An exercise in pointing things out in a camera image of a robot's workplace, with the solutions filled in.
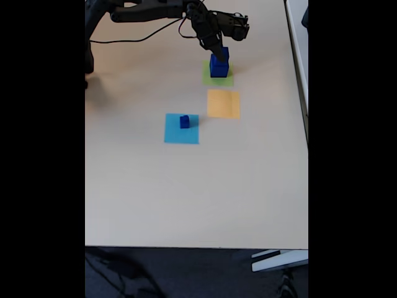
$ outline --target black cable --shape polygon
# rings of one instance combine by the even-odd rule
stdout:
[[[108,41],[108,42],[98,42],[97,40],[90,40],[90,42],[94,42],[94,43],[143,42],[144,40],[146,40],[146,39],[152,37],[154,34],[156,34],[156,33],[160,32],[160,31],[162,31],[163,29],[167,28],[168,26],[171,26],[173,23],[179,22],[180,20],[182,20],[182,19],[177,19],[177,20],[172,21],[171,23],[169,23],[169,24],[167,24],[167,25],[161,27],[160,29],[154,31],[152,34],[146,36],[146,37],[143,38],[143,39],[138,39],[138,40],[110,40],[110,41]]]
[[[112,287],[114,287],[117,292],[119,292],[121,295],[123,295],[124,297],[126,297],[125,293],[122,292],[122,290],[116,286],[114,283],[112,283],[112,281],[109,280],[109,278],[107,278],[101,271],[99,271],[99,269],[97,269],[93,264],[91,264],[91,262],[86,258],[87,264],[91,267],[92,270],[94,270],[97,274],[99,274],[103,279],[105,279]]]
[[[200,2],[200,4],[197,6],[197,9],[201,6],[201,4],[202,4],[204,1],[205,1],[205,0],[203,0],[203,1]],[[180,35],[181,37],[183,37],[183,38],[189,38],[189,39],[197,38],[197,36],[185,36],[185,35],[182,35],[182,33],[181,33],[181,27],[182,27],[183,23],[186,21],[186,18],[187,18],[187,16],[185,16],[184,19],[183,19],[183,21],[179,24],[179,28],[178,28],[178,33],[179,33],[179,35]]]
[[[179,35],[180,35],[181,37],[183,37],[183,38],[190,38],[190,39],[197,38],[197,36],[185,36],[185,35],[182,35],[182,33],[181,33],[181,27],[182,27],[182,25],[184,24],[185,21],[186,21],[186,17],[184,17],[183,21],[179,24],[179,28],[178,28],[178,33],[179,33]]]

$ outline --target beige tabletop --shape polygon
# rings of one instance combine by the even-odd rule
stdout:
[[[86,90],[86,245],[308,248],[308,147],[282,0],[206,0],[249,16],[224,38],[233,87],[202,84],[210,52],[174,24],[141,43],[92,44]],[[139,39],[172,20],[115,24]],[[190,22],[183,27],[194,34]],[[208,89],[240,94],[240,119],[207,117]],[[200,144],[164,143],[166,113],[198,114]]]

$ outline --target small blue cube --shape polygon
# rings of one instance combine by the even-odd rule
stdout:
[[[179,123],[182,129],[188,129],[190,127],[189,116],[188,115],[180,116]]]

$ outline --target green square mat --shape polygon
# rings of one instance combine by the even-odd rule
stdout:
[[[203,61],[203,84],[211,86],[234,86],[233,80],[233,64],[229,63],[229,72],[226,78],[211,78],[210,62]]]

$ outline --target colored paper square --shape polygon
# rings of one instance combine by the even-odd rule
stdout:
[[[233,86],[233,64],[229,62],[229,72],[226,78],[211,78],[210,62],[203,61],[203,84],[211,86]]]
[[[179,119],[181,116],[188,115],[190,127],[182,129]],[[179,144],[198,144],[199,143],[199,115],[190,114],[166,114],[166,129],[164,142]]]
[[[240,119],[240,95],[236,91],[208,90],[209,117]]]

